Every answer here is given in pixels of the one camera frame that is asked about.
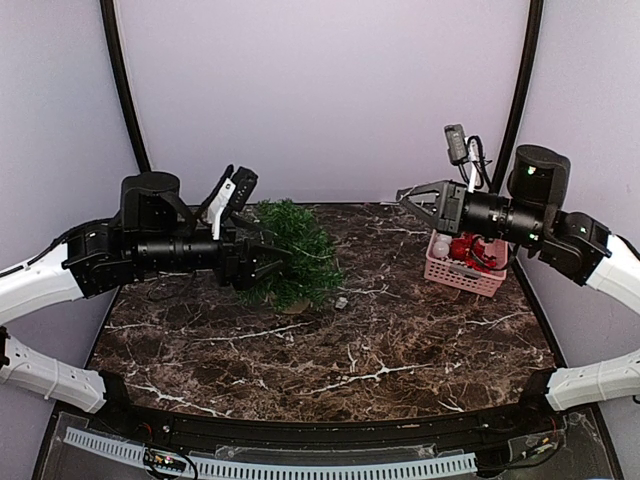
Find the lavender wall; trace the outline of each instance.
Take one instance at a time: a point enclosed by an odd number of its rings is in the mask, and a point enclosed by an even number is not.
[[[640,245],[640,3],[547,2],[519,143],[572,160],[565,209],[587,212]],[[640,347],[638,316],[578,288],[545,265],[524,263],[570,365]],[[631,399],[602,409],[626,478],[640,478],[640,408]]]
[[[229,163],[256,197],[393,199],[455,174],[442,128],[495,155],[528,2],[119,2],[148,151],[200,201]]]
[[[112,215],[135,161],[97,1],[0,2],[0,269],[54,236]],[[109,296],[8,325],[27,345],[82,366]],[[0,476],[31,478],[53,402],[0,387]]]

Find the green pine branch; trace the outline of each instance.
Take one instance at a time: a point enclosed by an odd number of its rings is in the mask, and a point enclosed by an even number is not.
[[[326,295],[343,280],[335,266],[335,247],[327,232],[309,209],[291,200],[260,202],[255,214],[260,225],[273,232],[274,246],[288,250],[291,257],[280,272],[240,292],[241,299],[250,304],[268,301],[276,311],[306,299],[319,308]]]

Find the plastic basket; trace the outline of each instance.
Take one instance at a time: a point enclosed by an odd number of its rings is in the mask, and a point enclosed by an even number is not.
[[[493,297],[498,287],[500,287],[505,278],[507,278],[507,272],[484,273],[469,268],[458,260],[451,260],[448,257],[435,258],[432,256],[431,250],[436,241],[436,236],[437,233],[434,231],[431,234],[429,248],[427,248],[427,266],[424,271],[424,278],[486,297]],[[487,255],[496,257],[498,266],[505,264],[509,255],[508,246],[505,241],[495,240],[488,244],[485,244],[482,240],[478,242],[485,246]]]

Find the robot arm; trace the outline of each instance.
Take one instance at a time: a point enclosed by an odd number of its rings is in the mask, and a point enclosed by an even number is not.
[[[464,144],[445,132],[452,163],[461,161]],[[538,254],[578,285],[604,292],[640,314],[640,255],[588,215],[561,210],[569,169],[566,157],[523,145],[509,177],[511,198],[469,192],[452,181],[400,190],[397,198],[438,232],[475,233],[527,248],[529,258]],[[520,403],[562,411],[630,395],[640,395],[640,350],[585,367],[535,372]]]
[[[251,224],[234,212],[243,209],[256,183],[251,170],[241,167],[234,174],[230,166],[193,213],[178,196],[175,176],[148,172],[128,177],[115,217],[75,227],[36,257],[0,272],[0,383],[89,413],[108,403],[128,403],[119,376],[78,369],[40,354],[9,335],[4,325],[49,305],[90,298],[159,272],[213,270],[221,285],[252,287],[278,271],[289,255],[262,242],[236,240],[236,229]],[[261,254],[278,260],[257,268]]]

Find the brown marble surface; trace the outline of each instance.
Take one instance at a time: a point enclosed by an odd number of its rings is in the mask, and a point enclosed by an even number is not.
[[[362,421],[513,403],[553,365],[513,273],[492,299],[429,282],[429,232],[400,207],[310,208],[346,277],[319,311],[278,315],[241,305],[208,273],[164,276],[122,290],[91,368],[122,374],[154,408]]]

